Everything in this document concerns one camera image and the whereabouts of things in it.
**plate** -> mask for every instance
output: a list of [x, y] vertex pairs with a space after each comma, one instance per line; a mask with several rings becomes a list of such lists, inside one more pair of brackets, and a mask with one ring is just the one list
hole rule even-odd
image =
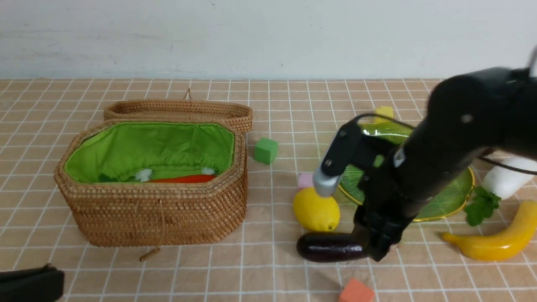
[[[379, 136], [397, 144], [402, 143], [412, 132], [412, 129], [392, 122], [361, 124], [360, 127], [365, 134]], [[360, 169], [349, 165], [338, 185], [340, 191], [357, 205], [361, 205], [364, 199], [364, 193], [357, 187], [361, 176]], [[422, 208], [414, 222], [440, 220], [458, 213], [466, 206], [474, 186], [474, 172], [468, 167]]]

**black cable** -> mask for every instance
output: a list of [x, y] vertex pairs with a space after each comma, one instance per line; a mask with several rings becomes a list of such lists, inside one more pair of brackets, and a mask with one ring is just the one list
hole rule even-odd
[[[533, 57], [533, 61], [535, 61], [536, 57], [537, 57], [537, 48], [535, 49], [534, 55], [532, 57]], [[377, 113], [364, 113], [364, 114], [361, 114], [361, 115], [357, 116], [357, 118], [358, 118], [357, 121], [360, 120], [363, 117], [380, 117], [380, 118], [390, 120], [390, 121], [392, 121], [392, 122], [394, 122], [396, 124], [399, 124], [401, 126], [408, 127], [410, 129], [415, 129], [415, 127], [410, 125], [410, 124], [407, 124], [407, 123], [404, 123], [402, 121], [398, 121], [398, 120], [396, 120], [394, 118], [383, 116], [383, 115], [377, 114]], [[502, 164], [502, 163], [500, 163], [498, 161], [489, 159], [489, 158], [484, 157], [484, 156], [480, 156], [480, 157], [478, 157], [478, 159], [480, 159], [480, 160], [482, 160], [484, 162], [490, 163], [490, 164], [492, 164], [494, 166], [498, 166], [498, 167], [501, 167], [501, 168], [504, 168], [504, 169], [507, 169], [507, 170], [511, 170], [511, 171], [515, 171], [515, 172], [518, 172], [518, 173], [529, 174], [529, 175], [537, 175], [537, 171], [530, 171], [530, 170], [515, 168], [515, 167], [512, 167], [512, 166], [508, 166], [506, 164]]]

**eggplant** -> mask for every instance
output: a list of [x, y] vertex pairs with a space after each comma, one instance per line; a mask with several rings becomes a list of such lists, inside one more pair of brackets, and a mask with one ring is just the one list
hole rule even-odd
[[312, 262], [329, 263], [367, 258], [360, 243], [351, 240], [351, 234], [312, 232], [296, 242], [299, 255]]

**basket handle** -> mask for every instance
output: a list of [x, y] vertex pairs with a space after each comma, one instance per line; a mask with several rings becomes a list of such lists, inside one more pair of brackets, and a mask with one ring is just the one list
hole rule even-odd
[[183, 96], [182, 100], [192, 101], [192, 96], [190, 95], [190, 87], [186, 89], [185, 95]]

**green block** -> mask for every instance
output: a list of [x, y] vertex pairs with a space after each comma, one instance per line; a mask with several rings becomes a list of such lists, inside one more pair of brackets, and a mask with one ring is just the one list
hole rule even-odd
[[278, 142], [268, 138], [261, 138], [253, 150], [253, 159], [264, 164], [271, 164], [277, 156]]

